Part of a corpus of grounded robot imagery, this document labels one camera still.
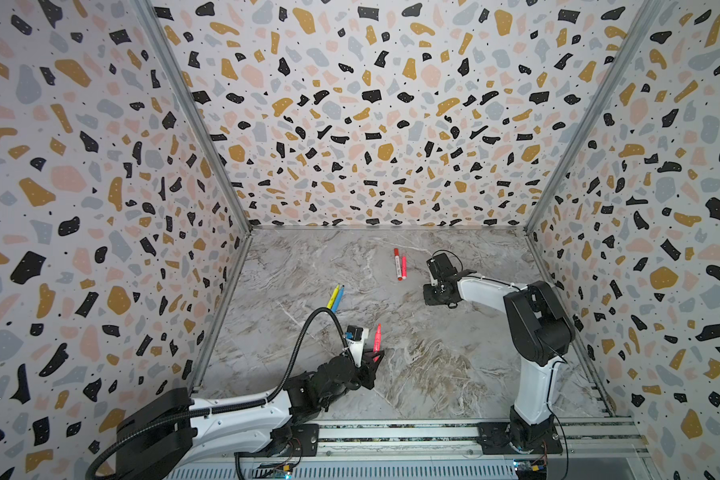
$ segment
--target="terrazzo wall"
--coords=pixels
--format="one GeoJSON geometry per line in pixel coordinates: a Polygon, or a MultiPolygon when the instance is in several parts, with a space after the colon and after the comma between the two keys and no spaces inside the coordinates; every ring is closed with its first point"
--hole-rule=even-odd
{"type": "Polygon", "coordinates": [[[0,480],[82,478],[186,384],[229,210],[130,4],[0,2],[0,480]]]}
{"type": "Polygon", "coordinates": [[[524,224],[641,4],[154,1],[254,225],[524,224]]]}
{"type": "Polygon", "coordinates": [[[720,480],[720,2],[667,2],[532,237],[665,478],[720,480]]]}

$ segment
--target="marble surface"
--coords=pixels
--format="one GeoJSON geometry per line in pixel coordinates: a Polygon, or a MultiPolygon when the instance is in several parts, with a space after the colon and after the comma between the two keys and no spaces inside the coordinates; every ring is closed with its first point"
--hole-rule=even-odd
{"type": "MultiPolygon", "coordinates": [[[[322,418],[503,418],[518,390],[520,356],[501,312],[470,302],[426,306],[426,260],[450,250],[465,268],[502,280],[540,278],[519,232],[510,230],[257,230],[198,396],[226,398],[274,387],[308,314],[345,286],[342,326],[382,324],[376,387],[339,399],[322,418]],[[406,255],[398,281],[393,249],[406,255]]],[[[333,323],[310,326],[293,375],[341,351],[333,323]]],[[[561,371],[560,417],[604,416],[573,349],[561,371]]]]}

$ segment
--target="blue marker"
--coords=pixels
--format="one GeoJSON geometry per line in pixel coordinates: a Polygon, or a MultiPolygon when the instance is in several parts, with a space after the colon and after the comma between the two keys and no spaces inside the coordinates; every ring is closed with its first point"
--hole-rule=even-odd
{"type": "Polygon", "coordinates": [[[336,300],[333,301],[333,305],[331,306],[331,312],[336,313],[336,309],[338,308],[338,303],[342,301],[343,296],[344,296],[344,285],[342,285],[342,288],[338,291],[338,294],[336,295],[336,300]]]}

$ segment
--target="red marker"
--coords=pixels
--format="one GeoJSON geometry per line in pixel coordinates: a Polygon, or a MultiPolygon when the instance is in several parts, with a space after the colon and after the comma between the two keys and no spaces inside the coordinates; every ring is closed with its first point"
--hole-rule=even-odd
{"type": "Polygon", "coordinates": [[[373,351],[376,353],[377,351],[382,349],[382,324],[379,323],[376,327],[376,337],[373,341],[373,351]]]}
{"type": "Polygon", "coordinates": [[[398,280],[403,280],[403,272],[400,269],[400,252],[398,249],[394,249],[394,268],[398,274],[398,280]]]}

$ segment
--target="yellow highlighter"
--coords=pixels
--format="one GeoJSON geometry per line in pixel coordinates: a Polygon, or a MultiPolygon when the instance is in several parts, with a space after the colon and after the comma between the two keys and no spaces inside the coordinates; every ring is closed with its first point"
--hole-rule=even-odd
{"type": "Polygon", "coordinates": [[[333,295],[331,295],[331,299],[328,301],[327,308],[331,308],[333,306],[333,303],[336,301],[336,295],[338,295],[338,291],[341,289],[340,287],[340,284],[336,285],[336,288],[333,291],[333,295]]]}

